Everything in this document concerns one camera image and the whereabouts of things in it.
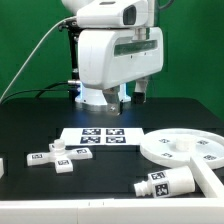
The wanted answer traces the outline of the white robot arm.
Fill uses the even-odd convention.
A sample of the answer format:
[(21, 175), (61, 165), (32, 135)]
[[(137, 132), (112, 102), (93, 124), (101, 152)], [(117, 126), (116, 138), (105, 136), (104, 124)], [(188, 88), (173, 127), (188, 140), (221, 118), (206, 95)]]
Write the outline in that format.
[(73, 77), (81, 82), (76, 105), (119, 114), (146, 101), (149, 76), (162, 70), (163, 33), (158, 0), (61, 0), (72, 14), (67, 23)]

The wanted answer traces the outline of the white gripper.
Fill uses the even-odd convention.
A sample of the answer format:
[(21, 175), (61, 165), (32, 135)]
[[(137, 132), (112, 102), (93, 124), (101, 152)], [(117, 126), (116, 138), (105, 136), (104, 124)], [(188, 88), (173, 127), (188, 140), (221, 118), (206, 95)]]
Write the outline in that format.
[(118, 86), (134, 80), (132, 101), (143, 104), (149, 82), (146, 76), (163, 67), (161, 29), (151, 28), (149, 39), (143, 41), (134, 41), (134, 34), (131, 29), (86, 29), (79, 36), (78, 65), (82, 84), (86, 88), (105, 89), (106, 102), (115, 107), (120, 104)]

